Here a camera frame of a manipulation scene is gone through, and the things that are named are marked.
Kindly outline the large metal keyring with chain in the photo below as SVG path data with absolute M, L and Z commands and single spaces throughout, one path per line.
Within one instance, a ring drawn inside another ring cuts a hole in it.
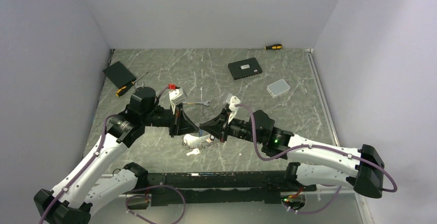
M 204 149 L 206 147 L 214 146 L 217 142 L 218 139 L 210 134 L 204 136 L 186 134 L 183 137 L 182 145 L 187 149 Z

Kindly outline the white key tag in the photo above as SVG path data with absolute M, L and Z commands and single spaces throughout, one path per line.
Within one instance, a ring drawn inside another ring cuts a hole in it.
M 192 151 L 188 152 L 186 155 L 187 156 L 194 156 L 194 155 L 198 155 L 201 153 L 201 150 L 198 148 L 193 149 Z

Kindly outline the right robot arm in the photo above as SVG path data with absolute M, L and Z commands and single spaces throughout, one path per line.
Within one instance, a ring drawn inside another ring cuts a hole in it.
M 261 145 L 258 153 L 266 159 L 287 160 L 284 184 L 291 191 L 320 184 L 348 187 L 369 198 L 382 197 L 385 164 L 371 145 L 344 148 L 312 141 L 275 127 L 275 121 L 262 110 L 244 121 L 231 118 L 231 111 L 224 108 L 200 128 L 221 142 L 231 136 Z

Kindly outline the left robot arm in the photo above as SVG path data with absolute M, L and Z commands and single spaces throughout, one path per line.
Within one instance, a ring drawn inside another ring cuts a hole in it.
M 100 138 L 80 163 L 52 189 L 41 189 L 34 196 L 40 223 L 88 223 L 119 195 L 147 189 L 148 171 L 134 162 L 111 178 L 101 180 L 101 176 L 144 134 L 146 127 L 167 127 L 172 137 L 198 131 L 183 111 L 185 91 L 173 84 L 165 90 L 169 93 L 169 109 L 159 105 L 160 94 L 153 88 L 140 87 L 122 112 L 105 118 Z

